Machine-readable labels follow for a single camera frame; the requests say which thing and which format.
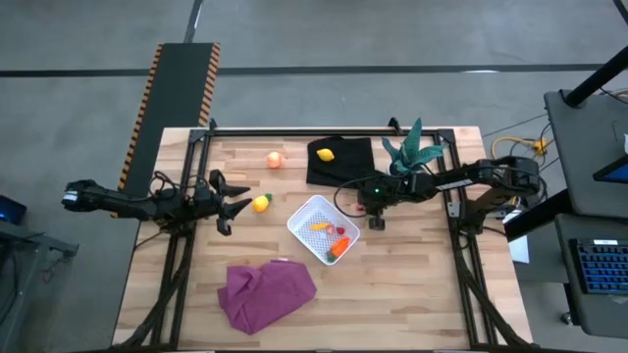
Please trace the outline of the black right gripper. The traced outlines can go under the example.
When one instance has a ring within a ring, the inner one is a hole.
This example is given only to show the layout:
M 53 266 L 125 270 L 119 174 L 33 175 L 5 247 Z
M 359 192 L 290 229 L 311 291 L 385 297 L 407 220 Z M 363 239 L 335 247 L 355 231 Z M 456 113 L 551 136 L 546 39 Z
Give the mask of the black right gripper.
M 356 211 L 366 214 L 367 207 L 378 207 L 368 210 L 369 229 L 386 229 L 386 221 L 383 218 L 385 209 L 381 207 L 396 205 L 404 200 L 407 180 L 407 176 L 376 175 L 367 176 L 356 183 Z

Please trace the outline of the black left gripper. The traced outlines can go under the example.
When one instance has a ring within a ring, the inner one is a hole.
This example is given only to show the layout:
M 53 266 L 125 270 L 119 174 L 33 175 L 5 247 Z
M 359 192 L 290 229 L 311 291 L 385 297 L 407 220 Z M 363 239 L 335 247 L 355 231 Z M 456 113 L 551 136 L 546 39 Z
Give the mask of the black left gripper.
M 217 169 L 210 171 L 208 180 L 213 187 L 198 187 L 192 194 L 186 193 L 183 197 L 183 219 L 186 222 L 207 219 L 217 216 L 217 231 L 224 236 L 232 234 L 229 221 L 252 201 L 251 198 L 236 201 L 233 204 L 224 203 L 225 197 L 236 197 L 250 190 L 247 186 L 228 185 L 224 175 Z

